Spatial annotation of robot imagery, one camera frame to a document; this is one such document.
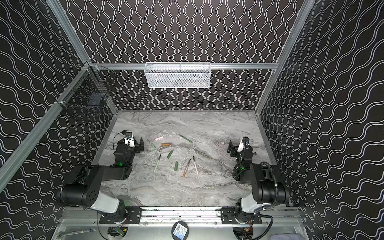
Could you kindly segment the pink pen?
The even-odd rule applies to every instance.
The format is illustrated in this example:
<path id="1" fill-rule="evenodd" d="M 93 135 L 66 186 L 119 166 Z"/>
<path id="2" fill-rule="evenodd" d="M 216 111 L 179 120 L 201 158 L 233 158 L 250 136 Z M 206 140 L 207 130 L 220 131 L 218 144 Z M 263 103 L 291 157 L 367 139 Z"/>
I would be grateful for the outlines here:
<path id="1" fill-rule="evenodd" d="M 198 167 L 197 167 L 195 156 L 193 156 L 193 163 L 194 163 L 194 168 L 195 168 L 196 174 L 198 175 L 199 171 L 198 171 Z"/>

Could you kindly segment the orange pen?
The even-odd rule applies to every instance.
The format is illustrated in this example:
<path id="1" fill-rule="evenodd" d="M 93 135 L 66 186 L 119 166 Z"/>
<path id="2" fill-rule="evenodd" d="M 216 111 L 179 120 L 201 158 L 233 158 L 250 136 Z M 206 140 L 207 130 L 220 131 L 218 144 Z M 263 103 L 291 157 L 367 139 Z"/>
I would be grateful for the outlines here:
<path id="1" fill-rule="evenodd" d="M 187 174 L 187 172 L 188 172 L 190 163 L 191 163 L 191 159 L 188 160 L 188 162 L 187 162 L 187 164 L 186 164 L 186 166 L 185 166 L 185 170 L 184 170 L 184 173 L 183 173 L 183 178 L 186 177 L 186 174 Z"/>

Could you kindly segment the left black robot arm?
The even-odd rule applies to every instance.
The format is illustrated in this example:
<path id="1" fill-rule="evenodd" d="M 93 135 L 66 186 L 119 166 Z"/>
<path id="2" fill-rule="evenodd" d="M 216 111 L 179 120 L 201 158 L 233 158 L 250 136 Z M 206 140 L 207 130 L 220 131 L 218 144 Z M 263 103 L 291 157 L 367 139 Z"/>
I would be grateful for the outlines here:
<path id="1" fill-rule="evenodd" d="M 126 224 L 133 222 L 130 210 L 121 199 L 100 191 L 102 182 L 127 180 L 133 170 L 136 154 L 145 150 L 144 140 L 133 136 L 118 141 L 115 163 L 111 166 L 77 165 L 63 182 L 57 194 L 59 202 L 68 207 L 90 209 L 101 214 L 101 224 Z"/>

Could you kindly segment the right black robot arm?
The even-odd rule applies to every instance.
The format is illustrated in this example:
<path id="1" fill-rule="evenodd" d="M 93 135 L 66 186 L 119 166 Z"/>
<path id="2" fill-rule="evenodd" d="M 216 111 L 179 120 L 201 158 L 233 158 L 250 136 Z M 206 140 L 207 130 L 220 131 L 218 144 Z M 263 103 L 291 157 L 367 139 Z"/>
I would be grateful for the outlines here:
<path id="1" fill-rule="evenodd" d="M 221 209 L 222 224 L 260 225 L 262 211 L 289 204 L 289 191 L 278 166 L 253 163 L 256 153 L 249 138 L 243 137 L 238 145 L 229 142 L 227 153 L 236 159 L 232 178 L 239 184 L 250 185 L 252 191 L 234 207 Z"/>

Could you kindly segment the light green pen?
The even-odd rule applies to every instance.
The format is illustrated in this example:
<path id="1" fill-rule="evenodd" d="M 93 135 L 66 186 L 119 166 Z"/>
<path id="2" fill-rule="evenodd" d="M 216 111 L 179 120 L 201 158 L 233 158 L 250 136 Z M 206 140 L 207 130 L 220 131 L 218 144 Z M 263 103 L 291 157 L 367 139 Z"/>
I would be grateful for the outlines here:
<path id="1" fill-rule="evenodd" d="M 155 168 L 154 168 L 154 173 L 155 173 L 155 172 L 157 171 L 157 169 L 158 169 L 158 166 L 159 166 L 159 163 L 160 163 L 161 157 L 162 157 L 162 155 L 160 154 L 160 155 L 159 155 L 159 157 L 158 157 L 158 159 L 157 159 L 157 162 L 156 162 Z"/>

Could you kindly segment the dark green pen middle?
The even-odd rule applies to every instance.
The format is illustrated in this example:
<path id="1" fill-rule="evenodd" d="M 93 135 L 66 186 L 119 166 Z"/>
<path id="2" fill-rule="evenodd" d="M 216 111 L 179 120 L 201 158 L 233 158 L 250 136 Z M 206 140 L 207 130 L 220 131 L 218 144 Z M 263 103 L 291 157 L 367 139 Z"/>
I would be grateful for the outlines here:
<path id="1" fill-rule="evenodd" d="M 201 155 L 201 156 L 203 156 L 203 157 L 205 157 L 205 158 L 207 158 L 207 159 L 211 159 L 207 154 L 205 154 L 205 153 L 203 153 L 203 152 L 201 152 L 201 151 L 199 151 L 199 150 L 197 150 L 197 149 L 194 149 L 194 151 L 195 151 L 197 154 L 199 154 L 199 155 Z"/>

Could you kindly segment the dark green pen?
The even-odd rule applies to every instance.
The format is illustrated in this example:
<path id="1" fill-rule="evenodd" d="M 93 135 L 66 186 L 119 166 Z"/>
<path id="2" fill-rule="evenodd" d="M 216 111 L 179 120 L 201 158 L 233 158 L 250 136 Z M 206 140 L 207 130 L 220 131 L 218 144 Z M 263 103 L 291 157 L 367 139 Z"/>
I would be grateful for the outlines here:
<path id="1" fill-rule="evenodd" d="M 207 159 L 211 159 L 207 154 L 205 154 L 205 153 L 203 153 L 203 152 L 201 152 L 201 151 L 199 151 L 199 150 L 197 150 L 197 149 L 194 149 L 194 151 L 195 151 L 197 154 L 199 154 L 199 155 L 201 155 L 201 156 L 203 156 L 203 157 L 205 157 L 205 158 L 207 158 Z"/>
<path id="2" fill-rule="evenodd" d="M 183 138 L 184 140 L 188 141 L 188 142 L 191 143 L 191 144 L 194 143 L 192 140 L 188 139 L 187 137 L 185 137 L 185 136 L 183 136 L 183 135 L 180 135 L 180 134 L 179 134 L 179 136 L 180 136 L 181 138 Z"/>

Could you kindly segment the green pen cap upper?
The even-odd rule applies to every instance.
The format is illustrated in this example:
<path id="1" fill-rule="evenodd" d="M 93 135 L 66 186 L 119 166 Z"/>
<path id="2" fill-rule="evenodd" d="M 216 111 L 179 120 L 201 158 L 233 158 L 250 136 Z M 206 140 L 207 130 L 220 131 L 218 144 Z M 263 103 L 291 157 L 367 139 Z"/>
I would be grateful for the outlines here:
<path id="1" fill-rule="evenodd" d="M 169 159 L 173 154 L 173 151 L 170 151 L 169 154 L 167 155 L 167 158 Z"/>

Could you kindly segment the dark green pen upper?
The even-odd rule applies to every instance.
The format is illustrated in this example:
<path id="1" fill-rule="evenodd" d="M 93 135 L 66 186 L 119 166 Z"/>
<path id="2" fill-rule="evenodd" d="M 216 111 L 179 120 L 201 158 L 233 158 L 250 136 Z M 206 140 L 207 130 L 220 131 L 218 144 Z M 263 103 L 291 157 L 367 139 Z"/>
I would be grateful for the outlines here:
<path id="1" fill-rule="evenodd" d="M 183 135 L 180 135 L 180 134 L 179 134 L 179 136 L 180 136 L 181 138 L 183 138 L 184 140 L 188 141 L 188 142 L 191 143 L 191 144 L 194 143 L 192 140 L 188 139 L 187 137 L 185 137 L 185 136 L 183 136 Z"/>

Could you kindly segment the round black labelled disc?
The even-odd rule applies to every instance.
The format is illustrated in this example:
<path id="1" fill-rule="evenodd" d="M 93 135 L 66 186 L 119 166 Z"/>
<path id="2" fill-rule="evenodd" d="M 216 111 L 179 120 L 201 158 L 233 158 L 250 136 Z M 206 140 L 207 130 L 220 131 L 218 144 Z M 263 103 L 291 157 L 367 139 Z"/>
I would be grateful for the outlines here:
<path id="1" fill-rule="evenodd" d="M 173 240 L 186 240 L 189 236 L 189 227 L 183 221 L 176 222 L 172 227 Z"/>

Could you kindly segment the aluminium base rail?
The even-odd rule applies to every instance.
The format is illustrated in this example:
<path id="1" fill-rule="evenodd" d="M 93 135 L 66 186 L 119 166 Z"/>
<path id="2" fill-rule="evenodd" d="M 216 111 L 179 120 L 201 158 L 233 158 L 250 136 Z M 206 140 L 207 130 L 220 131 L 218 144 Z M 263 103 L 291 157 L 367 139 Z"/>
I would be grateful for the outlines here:
<path id="1" fill-rule="evenodd" d="M 171 227 L 178 221 L 189 227 L 249 227 L 250 221 L 235 217 L 232 207 L 129 207 L 128 221 L 124 227 Z M 261 211 L 272 216 L 273 227 L 298 227 L 302 225 L 297 208 L 277 207 Z M 115 227 L 112 221 L 101 220 L 101 215 L 92 210 L 68 208 L 64 211 L 61 227 Z"/>

